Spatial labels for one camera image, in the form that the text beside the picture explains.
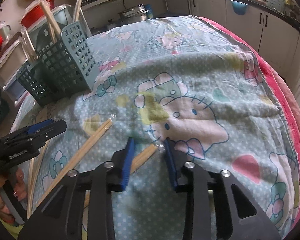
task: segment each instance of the human hand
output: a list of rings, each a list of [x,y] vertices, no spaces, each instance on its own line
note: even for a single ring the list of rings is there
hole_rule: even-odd
[[[14,196],[18,197],[18,201],[21,201],[22,199],[26,198],[26,185],[23,181],[24,173],[21,169],[18,169],[16,171],[16,177],[17,177],[17,183],[14,187]],[[8,176],[7,175],[0,175],[0,188],[5,184]],[[7,222],[7,223],[13,223],[14,217],[11,215],[9,209],[3,202],[2,198],[0,197],[0,218]]]

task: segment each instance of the metal bolt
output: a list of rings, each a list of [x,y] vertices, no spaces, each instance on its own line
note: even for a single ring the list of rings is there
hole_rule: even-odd
[[[190,169],[194,168],[194,163],[193,162],[186,162],[185,167],[190,168]]]
[[[67,175],[69,177],[75,177],[75,176],[78,175],[78,171],[77,170],[69,170],[68,173],[67,173]]]
[[[114,167],[114,163],[113,163],[113,162],[106,162],[106,163],[104,164],[104,166],[105,166],[106,168],[112,168],[112,167]]]
[[[230,177],[231,172],[227,171],[227,170],[223,170],[223,171],[221,171],[221,175],[224,176],[224,177]]]

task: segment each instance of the hello kitty tablecloth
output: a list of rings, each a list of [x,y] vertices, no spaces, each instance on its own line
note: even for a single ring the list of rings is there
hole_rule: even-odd
[[[192,16],[126,25],[88,42],[100,69],[93,91],[44,109],[28,96],[13,125],[47,118],[68,125],[48,146],[34,206],[71,156],[115,114],[113,126],[76,167],[80,172],[109,160],[128,137],[136,140],[136,154],[170,137],[207,170],[230,170],[281,236],[287,234],[298,213],[299,163],[282,107],[246,45]],[[173,192],[162,154],[130,177],[124,193],[113,194],[116,239],[182,239],[186,195]],[[22,165],[25,174],[28,166]]]

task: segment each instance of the label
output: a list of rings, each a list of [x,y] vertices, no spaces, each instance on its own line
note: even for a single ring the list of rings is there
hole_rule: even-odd
[[[24,151],[22,151],[22,152],[16,153],[16,154],[14,154],[14,155],[12,155],[12,156],[9,156],[9,159],[11,160],[11,159],[13,159],[13,158],[15,158],[15,157],[18,157],[18,156],[20,156],[20,155],[22,155],[22,154],[24,154],[24,153],[27,153],[27,152],[28,152],[27,150],[24,150]]]

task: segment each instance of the metal pot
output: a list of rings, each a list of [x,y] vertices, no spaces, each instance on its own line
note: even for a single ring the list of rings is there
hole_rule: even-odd
[[[129,9],[123,11],[123,12],[120,12],[119,15],[120,15],[120,18],[121,18],[121,19],[126,19],[126,18],[129,18],[129,17],[132,17],[132,16],[135,15],[135,14],[144,12],[145,10],[146,10],[146,9],[145,9],[145,7],[143,6],[143,4],[140,4],[140,5],[138,5],[138,6],[129,8]]]
[[[123,20],[123,23],[124,24],[130,24],[130,23],[137,23],[137,22],[143,22],[143,21],[146,21],[148,19],[147,17],[147,11],[144,11],[144,12],[141,12],[141,13],[138,13],[138,14],[135,14],[133,15],[132,17],[129,17],[129,18],[126,18]]]

